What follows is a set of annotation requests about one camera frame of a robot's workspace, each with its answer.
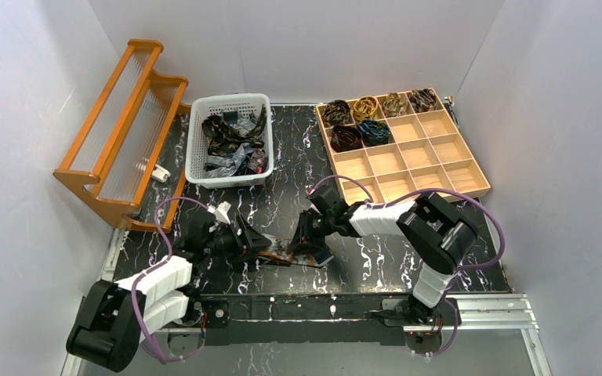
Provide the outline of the wooden compartment tray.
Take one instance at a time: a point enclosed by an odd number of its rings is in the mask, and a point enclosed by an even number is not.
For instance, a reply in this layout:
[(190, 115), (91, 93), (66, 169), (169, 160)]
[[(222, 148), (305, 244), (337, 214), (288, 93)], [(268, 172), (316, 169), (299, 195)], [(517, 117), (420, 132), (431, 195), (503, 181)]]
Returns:
[[(389, 142), (382, 146), (365, 146), (362, 142), (362, 148), (342, 153), (330, 147), (334, 127), (326, 127), (322, 121), (327, 103), (315, 107), (330, 165), (340, 176), (336, 181), (339, 193), (348, 203), (369, 197), (384, 203), (424, 188), (444, 188), (469, 197), (483, 197), (491, 190), (459, 132), (452, 98), (440, 98), (432, 90), (437, 96), (437, 109), (424, 113), (413, 110), (408, 100), (411, 91), (396, 92), (406, 104), (406, 114), (398, 117), (386, 117), (383, 113), (387, 94), (374, 96), (379, 105), (374, 120), (389, 126)], [(358, 122), (353, 118), (352, 107), (357, 100), (346, 100), (353, 119), (346, 126), (356, 128)]]

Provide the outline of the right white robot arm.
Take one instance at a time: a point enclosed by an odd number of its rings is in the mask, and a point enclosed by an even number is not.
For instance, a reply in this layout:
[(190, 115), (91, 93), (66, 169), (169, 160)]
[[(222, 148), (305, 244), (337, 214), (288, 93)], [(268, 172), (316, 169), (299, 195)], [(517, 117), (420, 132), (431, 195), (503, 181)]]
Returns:
[(333, 256), (325, 239), (337, 233), (354, 238), (403, 237), (422, 259), (419, 279), (406, 303), (369, 314), (381, 321), (428, 323), (477, 240), (475, 225), (433, 191), (395, 204), (370, 200), (348, 204), (334, 189), (321, 186), (308, 199), (312, 206), (299, 214), (287, 247), (290, 254), (310, 255), (323, 266)]

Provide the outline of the white plastic basket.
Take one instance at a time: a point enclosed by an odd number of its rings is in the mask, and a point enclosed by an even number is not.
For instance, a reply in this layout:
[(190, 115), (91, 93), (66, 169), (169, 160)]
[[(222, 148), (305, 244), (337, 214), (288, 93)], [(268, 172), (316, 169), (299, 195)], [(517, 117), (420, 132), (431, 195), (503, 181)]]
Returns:
[(274, 170), (270, 99), (210, 96), (191, 105), (185, 178), (207, 189), (263, 185)]

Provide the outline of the orange grey patterned tie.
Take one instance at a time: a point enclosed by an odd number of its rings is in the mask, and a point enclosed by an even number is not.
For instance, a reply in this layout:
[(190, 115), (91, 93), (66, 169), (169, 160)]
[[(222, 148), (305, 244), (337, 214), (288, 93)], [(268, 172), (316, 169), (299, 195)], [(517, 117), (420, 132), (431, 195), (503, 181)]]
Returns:
[(278, 266), (307, 266), (320, 269), (332, 261), (335, 256), (329, 250), (320, 250), (314, 254), (292, 254), (289, 250), (291, 240), (265, 234), (270, 245), (256, 253), (258, 259), (266, 260)]

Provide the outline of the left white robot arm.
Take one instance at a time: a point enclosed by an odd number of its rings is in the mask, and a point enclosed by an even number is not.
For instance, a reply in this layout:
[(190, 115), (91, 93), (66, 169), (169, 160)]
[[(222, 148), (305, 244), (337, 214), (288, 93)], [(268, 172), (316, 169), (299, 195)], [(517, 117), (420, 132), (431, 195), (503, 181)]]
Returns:
[(171, 361), (154, 333), (173, 322), (207, 328), (227, 323), (228, 305), (202, 301), (192, 285), (194, 265), (205, 257), (247, 262), (275, 247), (241, 216), (228, 216), (230, 205), (208, 206), (190, 221), (171, 251), (153, 266), (116, 282), (98, 280), (85, 296), (66, 350), (110, 371), (123, 371), (141, 344), (162, 362)]

